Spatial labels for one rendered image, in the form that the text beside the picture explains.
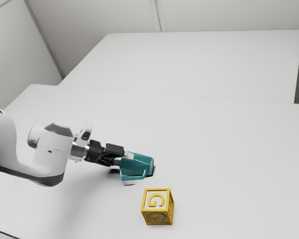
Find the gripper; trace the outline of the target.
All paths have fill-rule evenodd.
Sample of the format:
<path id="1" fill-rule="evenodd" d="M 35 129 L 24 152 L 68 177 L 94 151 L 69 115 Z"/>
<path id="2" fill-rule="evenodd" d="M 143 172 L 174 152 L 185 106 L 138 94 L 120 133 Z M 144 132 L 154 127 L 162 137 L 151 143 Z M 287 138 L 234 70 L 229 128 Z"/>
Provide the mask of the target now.
<path id="1" fill-rule="evenodd" d="M 103 166 L 120 166 L 121 158 L 134 159 L 134 153 L 125 151 L 122 146 L 107 143 L 105 150 L 101 143 L 96 140 L 90 140 L 85 161 L 97 163 Z"/>

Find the yellow letter block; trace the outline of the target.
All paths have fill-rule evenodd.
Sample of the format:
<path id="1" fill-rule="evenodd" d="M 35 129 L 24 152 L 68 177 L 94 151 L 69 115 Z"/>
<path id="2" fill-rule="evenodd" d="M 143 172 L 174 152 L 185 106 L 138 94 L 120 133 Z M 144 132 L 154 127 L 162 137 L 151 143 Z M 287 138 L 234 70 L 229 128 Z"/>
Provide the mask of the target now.
<path id="1" fill-rule="evenodd" d="M 147 225 L 173 224 L 174 200 L 170 188 L 145 188 L 141 214 Z"/>

